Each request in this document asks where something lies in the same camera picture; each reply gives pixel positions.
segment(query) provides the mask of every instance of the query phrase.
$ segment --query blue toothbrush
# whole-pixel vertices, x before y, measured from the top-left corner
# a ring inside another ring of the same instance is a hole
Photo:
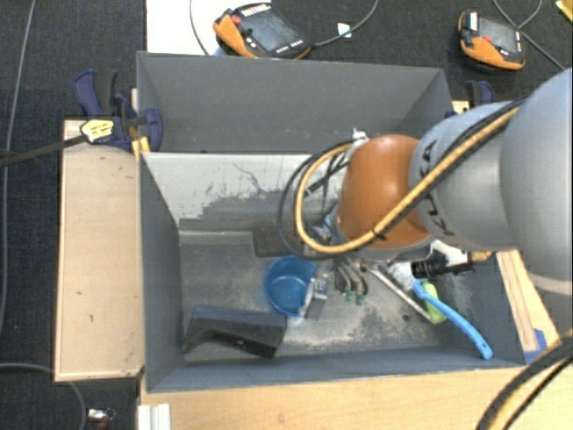
[[[490,348],[488,343],[485,342],[485,339],[482,337],[479,331],[476,330],[470,322],[468,322],[464,317],[454,311],[451,307],[442,303],[438,298],[430,295],[423,288],[420,280],[413,279],[412,290],[417,297],[436,307],[436,309],[448,317],[450,321],[452,321],[461,331],[463,331],[480,351],[480,354],[484,360],[489,360],[493,357],[492,348]]]

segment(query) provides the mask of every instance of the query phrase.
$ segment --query yellow cable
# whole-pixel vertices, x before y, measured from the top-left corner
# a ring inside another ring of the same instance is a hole
[[[448,168],[455,164],[462,156],[464,156],[468,151],[472,150],[474,146],[479,143],[483,138],[487,137],[490,133],[495,132],[497,129],[505,125],[516,113],[518,108],[512,108],[507,113],[504,113],[499,118],[492,121],[489,125],[485,126],[484,129],[478,133],[472,135],[467,140],[460,143],[446,158],[440,161],[435,168],[433,168],[403,199],[394,207],[376,226],[374,226],[372,231],[368,231],[361,235],[360,237],[353,239],[351,241],[345,242],[339,245],[324,245],[316,242],[312,239],[304,229],[303,222],[303,200],[304,192],[306,191],[306,186],[310,180],[312,174],[316,169],[326,160],[350,149],[352,143],[347,143],[341,145],[331,151],[326,152],[316,161],[314,161],[304,172],[301,178],[300,185],[295,194],[295,228],[296,233],[301,238],[301,240],[308,245],[312,250],[319,252],[321,254],[344,254],[351,252],[357,248],[369,244],[376,236],[387,227],[392,221],[394,221],[398,215],[402,213],[415,199],[420,195],[420,193],[431,185],[439,176],[441,176]]]
[[[569,330],[565,334],[565,336],[563,336],[563,338],[561,340],[557,340],[551,346],[549,346],[545,350],[543,355],[545,357],[549,356],[557,347],[559,347],[562,344],[564,339],[570,338],[572,335],[573,335],[573,331]],[[563,361],[560,361],[559,363],[554,365],[554,367],[558,367],[563,362],[567,362],[567,361],[569,361],[569,360],[567,358],[565,358]],[[495,412],[495,415],[493,416],[492,420],[488,424],[488,426],[487,426],[488,430],[502,430],[503,428],[505,428],[508,420],[511,418],[511,413],[513,412],[514,409],[517,408],[516,405],[518,403],[521,404],[522,402],[524,402],[527,399],[529,393],[524,392],[524,390],[523,390],[527,384],[528,384],[528,381],[523,382],[501,404],[501,407]]]

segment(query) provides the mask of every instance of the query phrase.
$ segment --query yellow tag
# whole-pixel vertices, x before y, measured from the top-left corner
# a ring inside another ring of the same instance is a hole
[[[91,119],[81,125],[80,131],[89,143],[106,143],[115,137],[114,122],[109,119]]]

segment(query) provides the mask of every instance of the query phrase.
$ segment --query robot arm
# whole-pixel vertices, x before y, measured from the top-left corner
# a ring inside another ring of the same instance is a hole
[[[321,245],[304,231],[305,184],[322,161],[350,148],[325,153],[302,176],[295,224],[308,246],[382,262],[423,262],[436,239],[469,253],[518,249],[538,289],[549,281],[564,295],[545,298],[552,316],[569,313],[560,331],[571,325],[570,69],[525,101],[450,117],[419,142],[382,135],[353,148],[329,219],[332,245]]]

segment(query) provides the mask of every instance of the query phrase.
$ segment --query black and orange device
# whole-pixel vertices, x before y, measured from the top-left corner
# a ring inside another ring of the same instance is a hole
[[[228,9],[213,22],[213,30],[223,49],[244,57],[300,59],[312,47],[270,3]]]
[[[526,63],[521,32],[477,11],[466,10],[458,20],[459,44],[475,65],[498,70],[520,70]]]

